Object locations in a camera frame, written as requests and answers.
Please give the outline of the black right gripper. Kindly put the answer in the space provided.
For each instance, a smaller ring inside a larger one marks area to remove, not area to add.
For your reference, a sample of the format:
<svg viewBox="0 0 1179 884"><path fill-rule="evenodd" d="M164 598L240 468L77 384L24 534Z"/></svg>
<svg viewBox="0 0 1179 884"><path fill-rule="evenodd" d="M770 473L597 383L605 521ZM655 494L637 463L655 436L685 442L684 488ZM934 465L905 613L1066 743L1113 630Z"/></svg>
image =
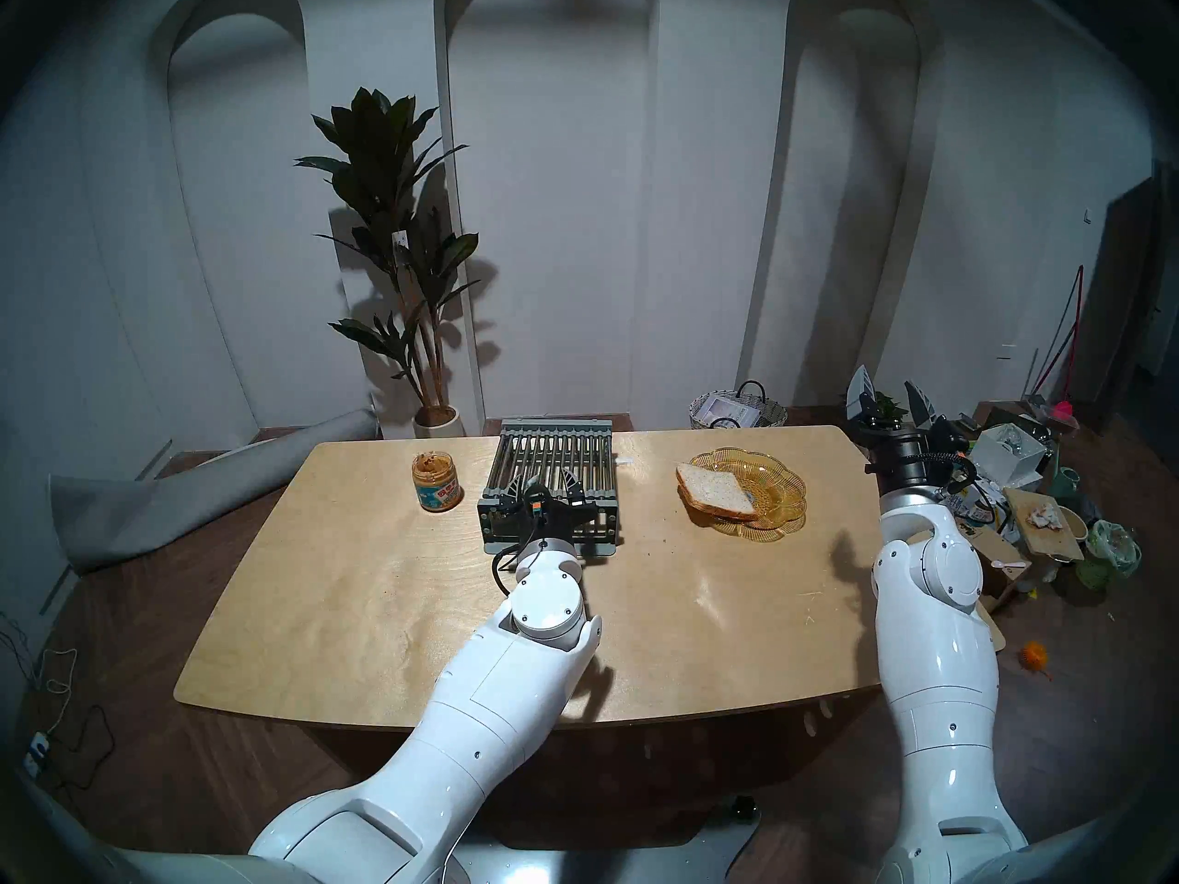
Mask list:
<svg viewBox="0 0 1179 884"><path fill-rule="evenodd" d="M946 416L937 416L931 400L905 381L914 427L885 428L877 422L872 380L859 364L847 388L847 420L851 440L867 450L864 473L876 477L881 495L930 488L956 494L973 483L969 443Z"/></svg>

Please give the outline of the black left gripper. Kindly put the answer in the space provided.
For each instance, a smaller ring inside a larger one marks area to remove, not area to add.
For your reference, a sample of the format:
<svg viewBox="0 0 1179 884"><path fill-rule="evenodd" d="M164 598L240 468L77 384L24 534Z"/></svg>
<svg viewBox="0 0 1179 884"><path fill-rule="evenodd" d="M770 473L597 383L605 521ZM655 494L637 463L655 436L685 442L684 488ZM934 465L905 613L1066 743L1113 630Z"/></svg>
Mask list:
<svg viewBox="0 0 1179 884"><path fill-rule="evenodd" d="M494 508L499 534L525 547L532 541L577 543L577 532L591 523L591 500L574 473L562 473L565 500L555 497L536 475L514 475Z"/></svg>

